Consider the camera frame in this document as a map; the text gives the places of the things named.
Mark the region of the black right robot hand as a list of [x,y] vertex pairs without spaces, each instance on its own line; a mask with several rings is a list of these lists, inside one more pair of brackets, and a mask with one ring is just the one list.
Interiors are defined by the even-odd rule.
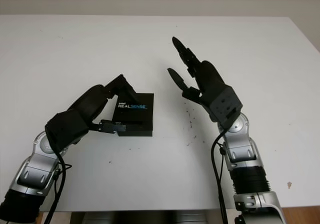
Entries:
[[173,69],[168,68],[168,73],[174,83],[182,91],[182,97],[202,105],[201,95],[208,91],[215,81],[222,82],[218,71],[208,61],[200,61],[196,55],[186,47],[178,38],[172,37],[172,43],[176,48],[182,62],[187,66],[187,71],[195,79],[198,88],[188,87],[183,78]]

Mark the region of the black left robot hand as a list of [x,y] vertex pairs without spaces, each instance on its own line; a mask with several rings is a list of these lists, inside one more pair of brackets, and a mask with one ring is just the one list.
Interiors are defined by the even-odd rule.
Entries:
[[88,89],[69,109],[78,111],[91,131],[114,134],[118,131],[118,128],[111,120],[101,120],[99,124],[93,123],[93,120],[105,108],[108,100],[114,96],[124,97],[126,101],[135,105],[141,103],[133,87],[124,75],[120,74],[105,86],[98,84]]

